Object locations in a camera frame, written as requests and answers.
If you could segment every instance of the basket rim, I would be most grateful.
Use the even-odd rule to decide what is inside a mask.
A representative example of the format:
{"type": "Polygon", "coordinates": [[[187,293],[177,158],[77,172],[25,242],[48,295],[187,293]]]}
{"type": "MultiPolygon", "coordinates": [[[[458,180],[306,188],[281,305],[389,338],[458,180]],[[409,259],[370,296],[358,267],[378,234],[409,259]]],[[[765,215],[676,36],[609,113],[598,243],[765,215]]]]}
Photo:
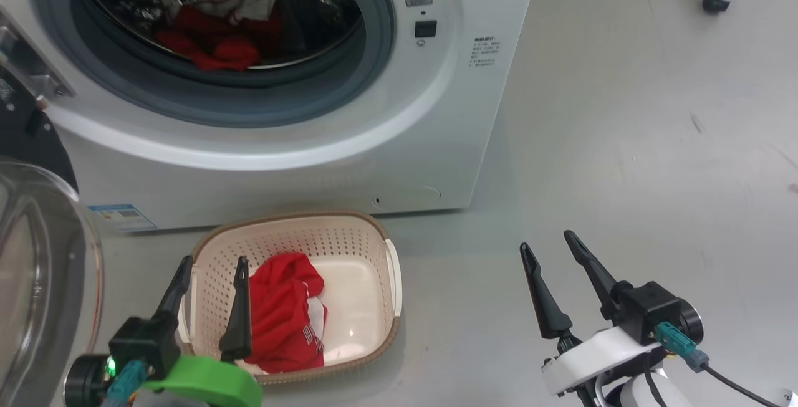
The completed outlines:
{"type": "MultiPolygon", "coordinates": [[[[307,211],[307,212],[297,212],[292,214],[278,214],[277,216],[266,216],[260,217],[257,219],[250,219],[244,220],[242,222],[230,223],[228,225],[219,226],[214,228],[207,236],[203,237],[199,243],[194,247],[194,250],[191,252],[191,259],[196,262],[197,257],[199,257],[200,252],[202,252],[203,248],[208,245],[211,240],[216,239],[217,236],[220,234],[237,229],[242,228],[245,226],[257,225],[260,223],[269,223],[275,222],[280,220],[291,220],[291,219],[307,219],[311,217],[356,217],[357,219],[366,220],[371,226],[374,227],[375,230],[380,234],[383,240],[390,240],[388,237],[388,231],[385,230],[384,226],[381,225],[374,217],[369,216],[360,211],[307,211]]],[[[257,374],[254,375],[254,379],[256,379],[257,383],[260,385],[271,385],[271,384],[282,384],[287,382],[299,382],[299,381],[307,381],[309,379],[316,379],[316,378],[323,378],[323,376],[330,376],[332,374],[341,373],[347,370],[356,370],[361,367],[365,367],[365,365],[371,364],[374,362],[379,356],[382,356],[385,351],[390,348],[390,345],[393,344],[393,340],[396,339],[397,334],[399,333],[399,324],[400,324],[400,316],[396,315],[393,317],[393,321],[391,322],[391,329],[388,331],[388,336],[385,338],[385,341],[374,350],[372,353],[368,354],[367,356],[362,356],[359,359],[350,361],[350,362],[342,362],[336,365],[325,366],[322,368],[313,368],[310,370],[301,370],[301,371],[292,371],[290,373],[276,373],[276,374],[257,374]]],[[[195,354],[194,345],[191,342],[183,344],[183,353],[185,354],[195,354]]]]}

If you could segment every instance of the blue and white sticker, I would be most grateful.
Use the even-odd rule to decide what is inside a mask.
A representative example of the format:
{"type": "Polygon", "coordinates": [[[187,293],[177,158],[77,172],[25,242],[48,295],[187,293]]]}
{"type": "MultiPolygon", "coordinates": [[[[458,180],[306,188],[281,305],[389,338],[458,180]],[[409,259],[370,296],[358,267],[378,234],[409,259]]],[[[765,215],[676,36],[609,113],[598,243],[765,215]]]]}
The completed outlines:
{"type": "Polygon", "coordinates": [[[103,217],[117,231],[150,231],[158,229],[155,223],[144,217],[142,212],[131,204],[108,204],[89,206],[98,216],[103,217]]]}

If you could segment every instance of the black cable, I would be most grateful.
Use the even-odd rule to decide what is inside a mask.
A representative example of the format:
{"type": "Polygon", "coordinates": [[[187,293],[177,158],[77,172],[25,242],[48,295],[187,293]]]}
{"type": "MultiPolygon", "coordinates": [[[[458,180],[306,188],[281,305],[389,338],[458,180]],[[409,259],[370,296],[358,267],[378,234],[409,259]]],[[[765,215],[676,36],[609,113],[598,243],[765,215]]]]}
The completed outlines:
{"type": "Polygon", "coordinates": [[[651,353],[646,353],[646,383],[649,385],[649,390],[651,390],[651,396],[659,404],[659,407],[668,407],[665,403],[665,400],[662,399],[662,395],[659,393],[659,389],[656,387],[656,384],[653,383],[653,378],[651,376],[651,364],[649,362],[649,358],[651,357],[651,353]]]}
{"type": "Polygon", "coordinates": [[[736,391],[742,393],[742,395],[746,395],[750,399],[753,399],[753,400],[755,400],[756,402],[759,402],[762,405],[767,405],[767,407],[778,407],[778,405],[768,401],[767,399],[762,398],[762,396],[755,395],[755,393],[752,393],[749,390],[746,390],[746,389],[740,387],[740,385],[737,385],[734,382],[730,381],[729,379],[725,378],[723,375],[718,373],[718,371],[715,371],[712,368],[710,368],[709,367],[709,363],[702,364],[701,368],[706,370],[707,373],[711,374],[713,376],[713,378],[716,378],[716,379],[718,379],[718,381],[721,381],[724,384],[729,385],[729,387],[731,387],[731,388],[735,389],[736,391]]]}

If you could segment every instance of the green led light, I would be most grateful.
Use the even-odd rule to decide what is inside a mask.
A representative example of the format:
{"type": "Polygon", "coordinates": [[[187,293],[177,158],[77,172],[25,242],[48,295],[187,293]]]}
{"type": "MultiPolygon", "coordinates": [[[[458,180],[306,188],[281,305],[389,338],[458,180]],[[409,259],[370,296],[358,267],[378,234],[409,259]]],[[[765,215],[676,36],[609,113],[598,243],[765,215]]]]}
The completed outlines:
{"type": "Polygon", "coordinates": [[[111,378],[116,378],[117,362],[115,362],[113,358],[108,358],[108,362],[105,364],[105,372],[108,373],[108,376],[111,376],[111,378]]]}

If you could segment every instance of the gray floor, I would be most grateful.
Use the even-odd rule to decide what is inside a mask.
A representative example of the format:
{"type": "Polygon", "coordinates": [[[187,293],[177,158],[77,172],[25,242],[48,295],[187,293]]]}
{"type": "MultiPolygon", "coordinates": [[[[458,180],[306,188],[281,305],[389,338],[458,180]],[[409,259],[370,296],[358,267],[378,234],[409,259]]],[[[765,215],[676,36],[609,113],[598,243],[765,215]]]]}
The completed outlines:
{"type": "MultiPolygon", "coordinates": [[[[798,388],[798,0],[532,0],[473,205],[384,219],[405,310],[356,373],[266,391],[263,405],[573,405],[542,386],[517,248],[530,242],[587,338],[607,326],[562,240],[619,279],[695,305],[716,369],[768,395],[798,388]]],[[[109,236],[102,340],[157,304],[203,231],[109,236]]],[[[751,405],[666,362],[695,405],[751,405]]]]}

